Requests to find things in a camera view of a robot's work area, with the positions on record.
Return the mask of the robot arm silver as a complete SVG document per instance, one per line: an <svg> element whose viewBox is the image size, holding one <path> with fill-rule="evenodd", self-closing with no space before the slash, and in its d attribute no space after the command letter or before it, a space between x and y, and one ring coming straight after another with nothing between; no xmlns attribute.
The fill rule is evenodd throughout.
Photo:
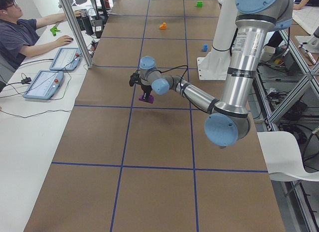
<svg viewBox="0 0 319 232"><path fill-rule="evenodd" d="M143 90L141 101L152 102L151 92L163 95L174 90L191 104L208 114L204 131L214 144L226 147L244 138L250 130L246 108L248 92L256 75L266 34L291 25L294 0L224 0L236 9L234 42L221 99L185 81L157 69L153 57L141 58L138 70L131 75L130 85Z"/></svg>

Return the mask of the person right hand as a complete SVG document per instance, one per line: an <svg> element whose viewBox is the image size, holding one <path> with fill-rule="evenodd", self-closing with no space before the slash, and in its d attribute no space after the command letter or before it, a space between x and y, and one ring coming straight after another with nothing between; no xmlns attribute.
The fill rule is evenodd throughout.
<svg viewBox="0 0 319 232"><path fill-rule="evenodd" d="M59 47L59 46L64 46L64 45L67 45L67 44L70 44L72 41L66 41L67 38L72 38L68 35L63 35L61 37L59 37L55 43L56 45Z"/></svg>

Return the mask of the person left hand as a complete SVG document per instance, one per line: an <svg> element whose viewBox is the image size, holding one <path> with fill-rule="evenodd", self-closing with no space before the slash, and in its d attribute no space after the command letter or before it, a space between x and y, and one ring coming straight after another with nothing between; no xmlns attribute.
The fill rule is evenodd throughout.
<svg viewBox="0 0 319 232"><path fill-rule="evenodd" d="M75 14L76 17L81 17L82 10L75 10L74 14Z"/></svg>

